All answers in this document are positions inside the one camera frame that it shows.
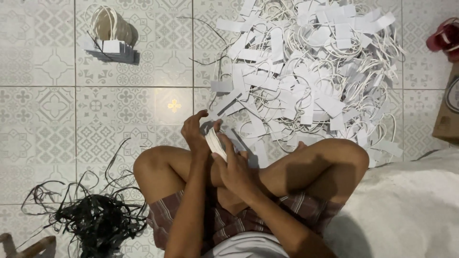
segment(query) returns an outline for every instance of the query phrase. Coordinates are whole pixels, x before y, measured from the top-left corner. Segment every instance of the plaid shorts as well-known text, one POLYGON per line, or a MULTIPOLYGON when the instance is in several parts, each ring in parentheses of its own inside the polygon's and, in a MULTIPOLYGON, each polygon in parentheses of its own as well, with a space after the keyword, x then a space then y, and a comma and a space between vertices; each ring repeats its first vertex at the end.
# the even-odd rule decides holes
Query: plaid shorts
MULTIPOLYGON (((147 223, 153 228, 156 247, 162 250, 166 248, 169 230, 182 196, 183 190, 149 205, 147 223)), ((343 207, 343 204, 307 196, 304 192, 282 197, 278 203, 281 208, 320 236, 343 207)), ((222 241, 248 231, 272 234, 265 222, 251 208, 246 208, 233 216, 218 202, 206 200, 203 254, 222 241)))

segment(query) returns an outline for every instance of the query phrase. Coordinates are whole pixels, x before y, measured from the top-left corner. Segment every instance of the person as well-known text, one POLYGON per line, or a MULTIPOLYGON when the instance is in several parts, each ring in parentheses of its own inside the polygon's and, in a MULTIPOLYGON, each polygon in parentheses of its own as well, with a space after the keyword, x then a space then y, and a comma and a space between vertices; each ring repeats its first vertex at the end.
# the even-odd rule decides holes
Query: person
POLYGON ((211 153, 200 133, 206 116, 201 110, 184 122, 190 151, 156 146, 134 163, 164 257, 335 257, 322 233, 368 169, 367 152, 344 139, 300 142, 269 167, 250 169, 247 153, 224 134, 227 162, 211 153))

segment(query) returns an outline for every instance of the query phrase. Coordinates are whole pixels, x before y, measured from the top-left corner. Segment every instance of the tangle of black cords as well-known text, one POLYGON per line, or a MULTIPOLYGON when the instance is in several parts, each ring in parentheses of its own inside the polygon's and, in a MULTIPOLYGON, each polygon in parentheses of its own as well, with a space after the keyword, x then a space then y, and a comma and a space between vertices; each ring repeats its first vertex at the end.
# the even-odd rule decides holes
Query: tangle of black cords
POLYGON ((44 229, 52 228, 56 233, 69 232, 73 234, 67 248, 69 257, 71 257, 71 244, 78 241, 78 252, 80 253, 81 251, 81 258, 108 258, 119 252, 120 245, 124 240, 128 238, 134 239, 136 235, 145 229, 146 217, 143 216, 146 208, 145 201, 142 205, 128 204, 124 201, 122 195, 126 190, 140 191, 139 188, 132 186, 134 180, 125 185, 121 183, 124 179, 132 177, 134 174, 131 171, 124 170, 118 178, 112 178, 108 172, 114 164, 119 150, 129 139, 123 141, 108 164, 104 173, 107 185, 100 191, 100 194, 92 194, 90 192, 91 189, 94 189, 99 184, 99 177, 92 171, 84 172, 78 182, 68 184, 60 203, 54 201, 54 196, 60 196, 61 194, 50 191, 46 186, 52 183, 65 185, 61 181, 46 181, 35 186, 29 192, 22 203, 22 212, 27 215, 47 215, 49 217, 48 224, 43 226, 38 233, 31 236, 29 240, 44 229), (86 188, 81 184, 83 178, 88 174, 92 174, 97 178, 97 183, 90 188, 86 188), (102 194, 105 190, 111 190, 111 193, 102 194), (40 206, 42 211, 37 213, 28 212, 25 207, 30 204, 40 206))

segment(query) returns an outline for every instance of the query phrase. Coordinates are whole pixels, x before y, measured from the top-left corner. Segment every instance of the stack of paper tags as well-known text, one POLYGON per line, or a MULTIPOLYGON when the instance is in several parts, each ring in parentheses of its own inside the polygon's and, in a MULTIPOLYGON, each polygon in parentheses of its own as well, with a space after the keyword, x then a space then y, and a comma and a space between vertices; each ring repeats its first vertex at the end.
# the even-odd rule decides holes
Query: stack of paper tags
POLYGON ((86 53, 103 62, 136 63, 137 51, 124 41, 96 39, 96 42, 97 44, 89 35, 85 35, 81 38, 80 45, 86 53))
MULTIPOLYGON (((384 116, 393 118, 386 88, 397 77, 395 63, 403 53, 390 26, 394 16, 346 1, 294 3, 255 6, 255 0, 245 0, 236 21, 217 20, 217 32, 239 35, 226 51, 231 64, 218 67, 223 76, 211 82, 213 92, 225 94, 209 108, 212 119, 246 110, 250 121, 229 137, 254 146, 260 167, 268 166, 261 140, 268 134, 291 146, 286 152, 299 141, 348 139, 367 150, 371 167, 382 151, 400 157, 403 151, 393 137, 385 138, 381 123, 384 116), (223 81, 224 74, 231 80, 223 81)), ((395 126, 388 134, 395 134, 395 126)))

